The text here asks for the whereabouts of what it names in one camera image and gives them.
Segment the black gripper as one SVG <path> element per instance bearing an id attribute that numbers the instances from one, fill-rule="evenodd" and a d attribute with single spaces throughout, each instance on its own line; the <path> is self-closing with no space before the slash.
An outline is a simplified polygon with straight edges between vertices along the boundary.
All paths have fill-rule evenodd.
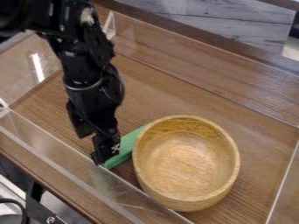
<path id="1" fill-rule="evenodd" d="M 73 72 L 64 73 L 62 82 L 69 97 L 66 110 L 78 138 L 94 133 L 89 155 L 94 165 L 102 165 L 120 151 L 116 110 L 124 100 L 125 88 L 110 63 L 88 73 L 93 75 L 92 82 L 88 82 L 86 76 L 77 81 Z"/>

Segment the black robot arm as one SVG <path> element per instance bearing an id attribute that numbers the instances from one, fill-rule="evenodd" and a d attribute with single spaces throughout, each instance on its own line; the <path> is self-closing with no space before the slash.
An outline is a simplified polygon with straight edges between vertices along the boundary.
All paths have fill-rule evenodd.
<path id="1" fill-rule="evenodd" d="M 116 56 L 89 0 L 0 0 L 0 43 L 34 32 L 60 60 L 66 110 L 80 138 L 92 137 L 90 158 L 104 164 L 120 151 L 116 112 L 125 87 Z"/>

